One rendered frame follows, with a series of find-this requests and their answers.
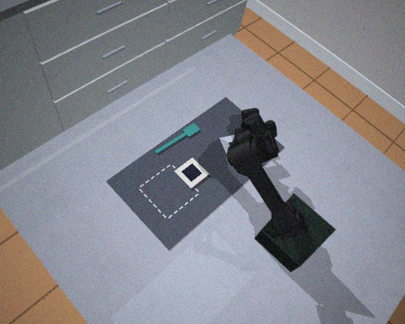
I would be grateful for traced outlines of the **grey tile with dark square top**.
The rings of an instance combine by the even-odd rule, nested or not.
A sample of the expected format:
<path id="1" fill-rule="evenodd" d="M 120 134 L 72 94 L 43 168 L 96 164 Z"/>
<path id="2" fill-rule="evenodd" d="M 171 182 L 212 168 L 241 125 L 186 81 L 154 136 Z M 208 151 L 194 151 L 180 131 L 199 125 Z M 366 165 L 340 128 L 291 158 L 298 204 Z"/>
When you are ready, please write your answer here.
<path id="1" fill-rule="evenodd" d="M 209 175 L 194 158 L 177 168 L 175 173 L 190 189 Z"/>

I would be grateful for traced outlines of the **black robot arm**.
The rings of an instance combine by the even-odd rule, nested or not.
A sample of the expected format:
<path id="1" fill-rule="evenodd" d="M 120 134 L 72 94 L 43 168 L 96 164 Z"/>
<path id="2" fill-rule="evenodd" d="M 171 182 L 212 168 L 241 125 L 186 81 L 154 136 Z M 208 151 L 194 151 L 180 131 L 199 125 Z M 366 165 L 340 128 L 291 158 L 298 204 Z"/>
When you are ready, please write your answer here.
<path id="1" fill-rule="evenodd" d="M 308 232 L 310 221 L 290 202 L 283 202 L 262 167 L 262 163 L 279 153 L 276 123 L 273 120 L 264 123 L 258 112 L 248 115 L 244 123 L 248 130 L 237 134 L 228 147 L 228 162 L 239 174 L 249 177 L 271 211 L 272 230 L 282 240 Z"/>

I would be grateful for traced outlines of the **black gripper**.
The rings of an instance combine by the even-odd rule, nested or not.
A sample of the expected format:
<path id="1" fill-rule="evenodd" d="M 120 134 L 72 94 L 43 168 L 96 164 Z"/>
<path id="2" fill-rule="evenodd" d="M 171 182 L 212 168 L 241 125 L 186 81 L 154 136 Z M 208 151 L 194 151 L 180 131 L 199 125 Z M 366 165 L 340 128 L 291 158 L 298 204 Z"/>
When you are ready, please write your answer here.
<path id="1" fill-rule="evenodd" d="M 254 112 L 260 113 L 260 110 L 259 110 L 258 108 L 252 108 L 252 109 L 244 109 L 244 110 L 241 111 L 241 116 L 242 116 L 242 120 L 243 120 L 243 121 L 241 122 L 241 128 L 242 128 L 242 129 L 247 128 L 246 125 L 245 125 L 245 123 L 244 123 L 245 118 L 246 118 L 248 115 L 250 115 L 250 114 L 252 114 L 252 113 L 254 113 Z M 248 129 L 248 128 L 247 128 L 247 129 Z"/>

